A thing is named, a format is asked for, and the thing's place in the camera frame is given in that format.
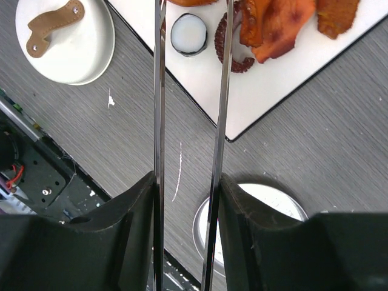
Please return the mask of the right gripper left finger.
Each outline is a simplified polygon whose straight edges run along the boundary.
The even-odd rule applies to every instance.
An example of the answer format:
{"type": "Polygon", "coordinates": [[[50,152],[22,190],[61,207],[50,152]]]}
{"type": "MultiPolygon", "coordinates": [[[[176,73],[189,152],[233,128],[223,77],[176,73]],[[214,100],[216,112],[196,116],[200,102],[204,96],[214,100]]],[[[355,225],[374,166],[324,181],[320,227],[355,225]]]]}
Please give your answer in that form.
{"type": "Polygon", "coordinates": [[[145,290],[155,175],[65,224],[1,216],[2,290],[145,290]]]}

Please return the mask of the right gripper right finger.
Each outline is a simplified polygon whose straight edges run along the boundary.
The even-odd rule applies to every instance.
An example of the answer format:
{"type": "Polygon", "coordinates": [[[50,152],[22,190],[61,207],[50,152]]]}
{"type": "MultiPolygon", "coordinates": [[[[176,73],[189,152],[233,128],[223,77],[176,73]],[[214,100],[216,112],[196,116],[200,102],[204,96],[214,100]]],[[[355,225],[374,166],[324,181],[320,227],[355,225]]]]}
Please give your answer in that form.
{"type": "Polygon", "coordinates": [[[218,225],[228,290],[386,290],[387,214],[298,221],[221,177],[218,225]]]}

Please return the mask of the metal tongs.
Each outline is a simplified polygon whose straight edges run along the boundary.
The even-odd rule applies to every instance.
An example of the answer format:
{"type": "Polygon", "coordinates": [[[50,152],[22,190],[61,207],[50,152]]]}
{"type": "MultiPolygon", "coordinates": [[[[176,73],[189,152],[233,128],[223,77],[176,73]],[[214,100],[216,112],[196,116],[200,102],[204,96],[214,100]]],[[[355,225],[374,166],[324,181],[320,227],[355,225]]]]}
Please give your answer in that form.
{"type": "MultiPolygon", "coordinates": [[[[165,146],[165,46],[166,46],[166,1],[155,1],[155,47],[154,59],[154,173],[157,194],[154,198],[154,288],[163,289],[164,254],[164,146],[165,146]]],[[[229,81],[232,65],[231,47],[233,36],[233,1],[227,1],[227,27],[224,37],[219,115],[213,154],[212,182],[210,189],[207,233],[204,248],[201,290],[212,290],[215,260],[216,230],[219,200],[221,195],[221,174],[226,138],[226,121],[229,98],[229,81]]]]}

